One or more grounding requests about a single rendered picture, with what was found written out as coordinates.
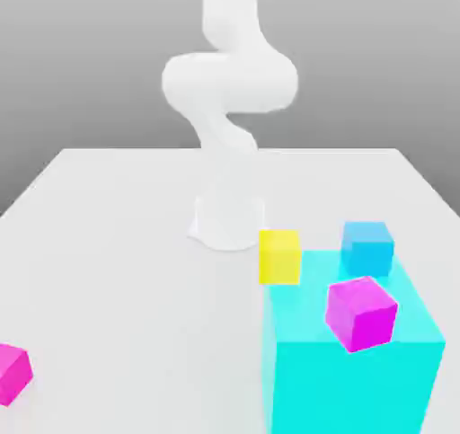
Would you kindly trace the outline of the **small yellow cube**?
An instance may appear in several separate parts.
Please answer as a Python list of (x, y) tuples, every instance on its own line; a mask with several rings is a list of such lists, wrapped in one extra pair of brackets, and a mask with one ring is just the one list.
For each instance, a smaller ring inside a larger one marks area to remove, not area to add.
[(298, 285), (301, 261), (297, 230), (259, 232), (259, 282), (262, 285)]

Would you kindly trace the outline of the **small blue cube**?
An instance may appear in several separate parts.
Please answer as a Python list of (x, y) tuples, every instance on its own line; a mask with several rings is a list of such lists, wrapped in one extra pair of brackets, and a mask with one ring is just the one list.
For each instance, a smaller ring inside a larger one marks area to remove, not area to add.
[(354, 277), (385, 277), (394, 257), (394, 239), (383, 221), (348, 221), (344, 224), (341, 261)]

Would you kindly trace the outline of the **small magenta cube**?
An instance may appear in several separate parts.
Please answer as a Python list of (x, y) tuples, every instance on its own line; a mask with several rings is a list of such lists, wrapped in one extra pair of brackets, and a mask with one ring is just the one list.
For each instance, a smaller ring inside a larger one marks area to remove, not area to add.
[(389, 342), (397, 312), (398, 303), (372, 277), (328, 287), (325, 322), (348, 353)]

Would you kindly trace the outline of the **small pink cube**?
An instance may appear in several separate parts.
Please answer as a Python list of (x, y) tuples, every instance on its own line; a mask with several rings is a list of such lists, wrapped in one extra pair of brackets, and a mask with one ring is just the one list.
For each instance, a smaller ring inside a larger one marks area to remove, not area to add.
[(9, 406), (32, 377), (28, 352), (0, 344), (0, 405)]

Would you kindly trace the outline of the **large cyan box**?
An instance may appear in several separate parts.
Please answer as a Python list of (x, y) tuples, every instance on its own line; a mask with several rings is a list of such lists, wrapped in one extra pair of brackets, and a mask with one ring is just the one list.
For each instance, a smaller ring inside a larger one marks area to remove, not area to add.
[(305, 251), (297, 286), (263, 289), (261, 385), (267, 434), (420, 434), (445, 339), (395, 260), (392, 340), (349, 353), (324, 317), (348, 279), (334, 250)]

